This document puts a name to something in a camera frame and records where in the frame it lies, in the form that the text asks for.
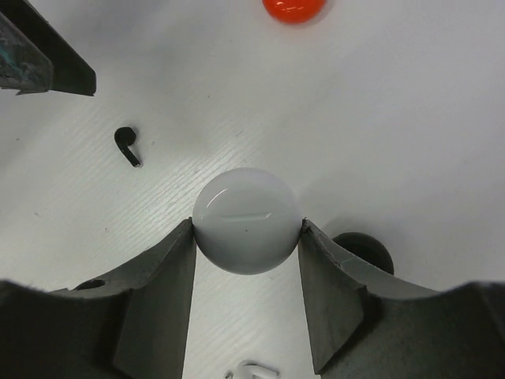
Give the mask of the white earbud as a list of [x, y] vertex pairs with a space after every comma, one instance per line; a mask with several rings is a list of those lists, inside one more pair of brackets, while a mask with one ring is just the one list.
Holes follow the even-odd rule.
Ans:
[[243, 360], [233, 369], [227, 370], [223, 376], [224, 379], [277, 379], [280, 378], [280, 372], [270, 366], [262, 363]]

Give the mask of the round white earbud case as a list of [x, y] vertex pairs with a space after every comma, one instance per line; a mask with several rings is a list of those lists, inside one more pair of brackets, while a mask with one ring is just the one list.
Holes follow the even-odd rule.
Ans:
[[213, 178], [193, 207], [200, 251], [212, 264], [238, 275], [281, 265], [298, 243], [302, 219], [299, 200], [282, 179], [248, 167]]

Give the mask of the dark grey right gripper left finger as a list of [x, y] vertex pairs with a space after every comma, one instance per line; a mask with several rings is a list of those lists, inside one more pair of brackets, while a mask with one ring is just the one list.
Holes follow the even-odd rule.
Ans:
[[4, 378], [179, 378], [196, 268], [191, 220], [72, 290], [1, 282]]

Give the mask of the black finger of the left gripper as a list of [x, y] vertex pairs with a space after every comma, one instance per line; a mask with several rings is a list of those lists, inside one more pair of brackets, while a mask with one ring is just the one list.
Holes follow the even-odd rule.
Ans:
[[93, 68], [28, 1], [1, 2], [1, 88], [93, 96]]

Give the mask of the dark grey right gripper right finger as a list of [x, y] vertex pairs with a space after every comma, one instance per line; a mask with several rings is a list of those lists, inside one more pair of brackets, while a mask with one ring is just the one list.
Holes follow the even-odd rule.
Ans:
[[502, 283], [417, 286], [343, 249], [309, 220], [298, 260], [318, 376], [503, 377]]

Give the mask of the round orange earbud case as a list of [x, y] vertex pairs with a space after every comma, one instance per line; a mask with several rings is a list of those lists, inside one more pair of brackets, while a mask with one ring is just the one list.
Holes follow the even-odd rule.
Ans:
[[326, 6], [326, 0], [263, 0], [267, 13], [285, 24], [302, 24], [312, 20]]

